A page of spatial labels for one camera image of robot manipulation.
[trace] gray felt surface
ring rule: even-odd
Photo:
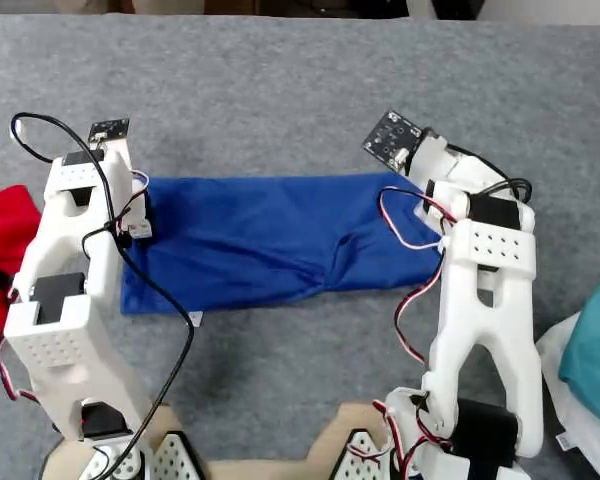
[[[48,168],[8,138],[19,110],[86,135],[129,115],[152,175],[308,175],[380,170],[359,150],[393,106],[534,184],[536,334],[600,281],[600,28],[208,17],[0,17],[0,188],[41,205]],[[61,154],[57,132],[29,128]],[[324,294],[209,314],[169,400],[208,459],[302,458],[343,401],[418,385],[391,313],[404,291]],[[438,290],[409,310],[425,348]],[[176,317],[114,315],[111,335],[155,393],[183,339]],[[24,372],[7,360],[19,382]],[[483,353],[461,395],[501,401]],[[0,479],[31,479],[56,440],[45,415],[0,387]],[[554,441],[523,465],[572,478]]]

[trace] black circuit board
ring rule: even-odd
[[[121,138],[126,138],[128,131],[128,118],[96,122],[91,125],[91,131],[89,132],[89,143],[96,143],[98,141],[106,142],[108,140],[119,140]]]
[[[391,170],[405,175],[406,158],[417,147],[422,135],[420,127],[398,112],[389,110],[371,130],[362,148]],[[401,149],[407,150],[405,158],[396,160]]]

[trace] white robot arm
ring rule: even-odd
[[[61,123],[37,114],[19,115]],[[171,434],[155,451],[146,440],[152,436],[148,422],[184,360],[192,330],[154,404],[107,334],[124,254],[116,242],[123,231],[135,238],[151,233],[145,208],[148,177],[146,182],[134,179],[138,172],[131,168],[127,127],[128,119],[96,123],[89,145],[81,144],[83,151],[51,161],[32,153],[12,125],[14,138],[34,156],[50,161],[51,171],[38,232],[13,281],[21,301],[9,309],[4,336],[26,366],[33,398],[55,428],[66,440],[97,449],[79,480],[150,480],[157,472],[153,464],[173,449],[182,459],[173,466],[173,475],[197,480],[202,474],[182,432]],[[62,273],[71,259],[83,254],[89,260],[86,277],[82,272]]]
[[[415,467],[411,473],[424,480],[528,479],[514,460],[537,455],[543,438],[540,357],[533,341],[533,210],[497,168],[396,112],[387,113],[363,148],[455,220],[445,227],[442,213],[427,202],[416,208],[442,235],[438,333],[421,389],[398,388],[380,407],[390,443],[403,457],[411,452],[404,466]],[[506,408],[458,400],[460,369],[474,345],[493,357]],[[349,462],[366,461],[352,451],[347,455]],[[375,467],[389,479],[403,460],[392,465],[386,459]]]

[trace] blue cloth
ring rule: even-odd
[[[562,355],[559,376],[600,419],[600,286],[580,313]]]
[[[376,207],[394,173],[338,177],[152,178],[155,239],[134,242],[140,268],[189,311],[290,302],[325,290],[423,282],[435,248],[403,247]],[[416,199],[389,192],[388,210],[413,243],[439,237],[413,215]],[[173,309],[128,268],[122,312]]]

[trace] black wire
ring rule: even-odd
[[[107,463],[105,464],[105,466],[102,469],[102,471],[98,474],[98,475],[102,475],[107,470],[107,468],[109,468],[109,463],[111,463],[111,457],[107,454],[107,452],[105,452],[104,450],[102,450],[100,447],[93,447],[93,449],[96,452],[99,452],[102,455],[104,455],[104,457],[107,459]]]
[[[100,179],[102,180],[102,186],[104,188],[104,195],[105,195],[105,200],[107,203],[107,210],[108,210],[108,214],[109,214],[109,221],[105,225],[103,225],[102,228],[105,228],[109,233],[111,233],[111,235],[113,236],[113,240],[116,245],[116,248],[118,250],[118,253],[122,257],[124,262],[129,266],[129,268],[136,275],[138,275],[142,280],[144,280],[144,282],[150,288],[152,288],[158,294],[160,294],[165,300],[167,300],[176,309],[176,311],[180,314],[180,316],[184,320],[184,323],[187,326],[187,330],[188,330],[187,339],[185,341],[184,346],[182,347],[182,351],[180,352],[180,355],[178,356],[171,372],[169,373],[167,380],[165,381],[164,385],[160,389],[158,396],[156,397],[155,401],[151,405],[149,412],[147,413],[144,420],[142,421],[142,424],[136,430],[136,433],[133,435],[133,437],[129,441],[127,447],[122,451],[122,453],[120,454],[118,459],[115,462],[113,462],[113,465],[111,465],[111,467],[109,467],[106,471],[103,471],[97,477],[94,477],[92,479],[92,480],[103,480],[104,478],[111,476],[113,474],[113,472],[116,471],[116,469],[122,464],[122,462],[127,457],[127,455],[129,455],[131,450],[136,446],[136,444],[138,443],[138,440],[140,440],[140,437],[145,432],[145,430],[147,429],[147,426],[153,419],[153,416],[156,413],[156,410],[158,410],[158,407],[162,404],[162,401],[164,400],[167,392],[169,391],[169,388],[171,387],[171,384],[173,383],[174,379],[178,375],[178,372],[182,368],[182,365],[184,364],[187,354],[189,353],[189,350],[191,349],[191,343],[193,342],[193,337],[195,335],[195,326],[193,325],[193,321],[189,317],[189,314],[184,309],[184,307],[182,305],[180,305],[180,303],[178,303],[178,301],[169,292],[167,292],[165,289],[163,289],[161,286],[159,286],[157,283],[155,283],[147,274],[145,274],[135,264],[135,262],[131,259],[131,257],[129,257],[127,252],[125,252],[124,249],[122,248],[122,246],[120,245],[119,239],[116,235],[116,221],[117,221],[116,219],[117,219],[117,217],[115,216],[114,210],[113,210],[113,201],[111,199],[111,189],[109,188],[109,182],[107,181],[107,177],[105,176],[104,172],[102,171],[102,167],[100,166],[98,160],[95,158],[95,156],[93,155],[93,153],[91,152],[91,150],[89,149],[87,144],[78,136],[78,134],[75,133],[75,131],[73,131],[70,127],[68,127],[66,124],[64,124],[57,118],[51,117],[49,115],[39,115],[36,113],[28,113],[28,112],[21,112],[21,113],[14,115],[14,117],[11,119],[11,133],[13,134],[14,138],[27,152],[29,152],[31,155],[33,155],[37,159],[42,160],[46,163],[51,163],[53,160],[40,155],[35,150],[33,150],[31,147],[29,147],[28,145],[23,143],[20,140],[20,138],[18,137],[18,134],[15,131],[15,125],[16,125],[17,120],[19,120],[20,118],[33,118],[33,119],[41,120],[43,122],[47,122],[52,125],[55,125],[56,127],[62,129],[65,133],[67,133],[73,140],[75,140],[76,143],[78,143],[78,145],[80,146],[80,148],[82,148],[82,150],[89,156],[89,159],[93,163],[94,168],[96,169],[96,171],[98,172],[98,175],[100,176]]]
[[[125,205],[125,207],[122,209],[122,212],[120,212],[120,215],[118,215],[115,219],[114,219],[114,223],[117,223],[118,221],[120,221],[122,219],[122,217],[124,217],[127,213],[129,213],[131,211],[131,209],[129,208],[129,203],[127,203]],[[87,249],[85,248],[85,243],[86,241],[93,237],[94,235],[97,235],[99,233],[102,232],[109,232],[110,231],[110,222],[105,223],[105,225],[103,227],[100,228],[96,228],[95,230],[92,230],[90,232],[88,232],[87,234],[85,234],[84,237],[82,237],[82,253],[84,253],[84,256],[87,257],[87,260],[91,260],[91,257],[89,256],[89,254],[87,253]]]
[[[24,143],[20,139],[20,136],[18,135],[18,132],[16,131],[16,124],[17,124],[18,120],[20,120],[21,118],[33,118],[36,120],[41,120],[46,123],[50,123],[51,125],[55,125],[56,127],[63,130],[67,135],[69,135],[80,146],[80,148],[84,151],[84,153],[86,153],[89,156],[89,160],[91,160],[91,162],[93,163],[93,166],[95,167],[96,172],[98,172],[98,176],[100,177],[100,180],[102,180],[102,186],[104,187],[104,195],[105,195],[105,201],[107,203],[107,212],[109,214],[109,220],[113,221],[113,219],[115,218],[115,213],[113,211],[113,201],[111,200],[111,190],[109,189],[109,182],[107,181],[107,177],[105,176],[104,172],[102,171],[102,167],[100,167],[100,163],[96,159],[96,157],[93,154],[93,152],[91,151],[91,149],[89,149],[87,144],[84,143],[84,140],[82,140],[80,138],[80,136],[76,132],[74,132],[71,128],[69,128],[65,123],[61,122],[57,118],[52,117],[50,115],[40,115],[38,113],[29,113],[29,112],[16,113],[13,116],[13,118],[11,119],[11,134],[13,135],[13,138],[15,138],[16,142],[18,142],[18,144],[20,144],[20,146],[22,148],[24,148],[31,155],[36,157],[38,160],[42,160],[43,162],[52,163],[53,160],[51,158],[47,158],[43,155],[40,155],[33,148],[31,148],[29,145]]]
[[[502,180],[501,182],[494,183],[490,187],[478,192],[476,195],[491,195],[502,190],[508,190],[509,188],[511,188],[514,192],[518,192],[519,189],[524,190],[524,197],[521,199],[523,203],[529,203],[529,200],[531,200],[531,194],[533,193],[531,182],[526,178],[520,177],[509,178]]]
[[[478,160],[480,160],[482,163],[484,163],[487,167],[489,167],[491,170],[496,172],[502,178],[504,178],[505,180],[509,180],[509,175],[504,173],[498,166],[494,165],[493,163],[491,163],[489,160],[487,160],[483,156],[478,155],[477,153],[472,152],[471,150],[467,150],[466,148],[459,147],[458,145],[453,145],[452,143],[447,144],[447,148],[450,150],[454,150],[458,153],[461,153],[462,155],[476,157]],[[518,191],[516,189],[512,189],[512,193],[513,193],[513,196],[516,198],[516,200],[520,199],[520,196],[518,195]]]

